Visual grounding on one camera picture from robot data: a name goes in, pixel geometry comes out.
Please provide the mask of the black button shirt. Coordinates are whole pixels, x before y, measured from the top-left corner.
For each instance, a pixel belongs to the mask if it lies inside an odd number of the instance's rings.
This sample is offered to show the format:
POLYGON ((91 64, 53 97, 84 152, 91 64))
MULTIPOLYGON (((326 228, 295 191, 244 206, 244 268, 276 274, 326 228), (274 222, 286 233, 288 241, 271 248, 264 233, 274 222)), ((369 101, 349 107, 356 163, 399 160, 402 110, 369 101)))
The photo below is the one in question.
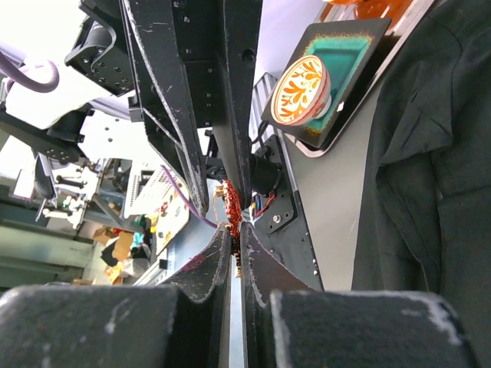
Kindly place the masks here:
POLYGON ((427 291, 490 365, 490 3, 445 1, 379 93, 354 256, 356 291, 427 291))

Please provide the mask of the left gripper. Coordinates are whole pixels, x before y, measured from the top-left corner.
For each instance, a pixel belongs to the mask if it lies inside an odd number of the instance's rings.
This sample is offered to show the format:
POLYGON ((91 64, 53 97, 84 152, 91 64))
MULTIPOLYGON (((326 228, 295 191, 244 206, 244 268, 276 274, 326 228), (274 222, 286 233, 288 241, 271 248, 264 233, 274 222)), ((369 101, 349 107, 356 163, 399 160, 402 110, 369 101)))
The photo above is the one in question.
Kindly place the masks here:
POLYGON ((261 1, 82 1, 86 15, 64 62, 115 96, 130 116, 175 130, 200 215, 209 209, 197 129, 212 128, 240 207, 251 202, 249 119, 261 1))

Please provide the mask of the orange maple leaf brooch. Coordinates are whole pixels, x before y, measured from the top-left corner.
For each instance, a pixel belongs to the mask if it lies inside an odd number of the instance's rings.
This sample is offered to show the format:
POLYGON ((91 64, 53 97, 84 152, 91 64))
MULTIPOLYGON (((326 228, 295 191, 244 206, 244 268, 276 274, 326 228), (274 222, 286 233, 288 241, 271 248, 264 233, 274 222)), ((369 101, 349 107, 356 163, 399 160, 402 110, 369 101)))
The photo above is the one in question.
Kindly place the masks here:
POLYGON ((224 202, 225 214, 228 220, 226 228, 232 236, 231 251, 235 257, 235 277, 242 277, 241 256, 240 256, 240 230, 239 226, 242 222, 242 210, 237 191, 233 188, 232 183, 228 179, 224 179, 221 185, 218 185, 213 190, 213 209, 215 212, 216 222, 219 222, 216 200, 221 199, 224 202))

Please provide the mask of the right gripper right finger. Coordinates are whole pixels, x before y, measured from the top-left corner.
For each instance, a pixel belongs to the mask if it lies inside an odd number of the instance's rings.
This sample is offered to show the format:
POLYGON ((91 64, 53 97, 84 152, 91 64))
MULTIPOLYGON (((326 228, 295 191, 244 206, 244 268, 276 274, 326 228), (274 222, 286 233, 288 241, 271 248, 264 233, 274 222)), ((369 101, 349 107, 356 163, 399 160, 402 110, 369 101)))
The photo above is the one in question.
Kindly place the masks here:
POLYGON ((247 367, 473 367, 454 309, 412 291, 316 291, 240 230, 247 367))

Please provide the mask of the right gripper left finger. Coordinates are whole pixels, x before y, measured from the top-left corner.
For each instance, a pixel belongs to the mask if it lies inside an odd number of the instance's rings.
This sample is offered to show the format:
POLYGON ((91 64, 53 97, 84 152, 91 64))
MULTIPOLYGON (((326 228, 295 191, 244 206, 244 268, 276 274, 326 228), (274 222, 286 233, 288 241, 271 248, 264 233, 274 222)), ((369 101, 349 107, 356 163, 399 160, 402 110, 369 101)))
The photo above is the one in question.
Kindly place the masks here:
POLYGON ((3 367, 226 367, 232 237, 157 286, 27 286, 1 299, 3 367))

